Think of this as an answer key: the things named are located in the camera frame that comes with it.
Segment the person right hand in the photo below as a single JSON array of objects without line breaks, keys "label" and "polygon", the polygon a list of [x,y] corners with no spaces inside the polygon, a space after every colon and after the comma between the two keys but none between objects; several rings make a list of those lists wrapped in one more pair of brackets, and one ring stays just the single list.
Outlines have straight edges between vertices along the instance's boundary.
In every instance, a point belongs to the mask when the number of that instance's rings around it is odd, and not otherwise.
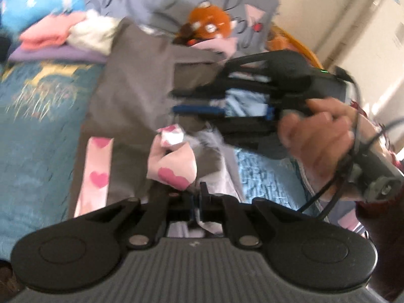
[{"label": "person right hand", "polygon": [[302,118],[294,112],[278,123],[279,139],[302,166],[308,183],[319,192],[336,173],[340,160],[350,151],[352,126],[357,110],[335,98],[309,99],[313,115]]}]

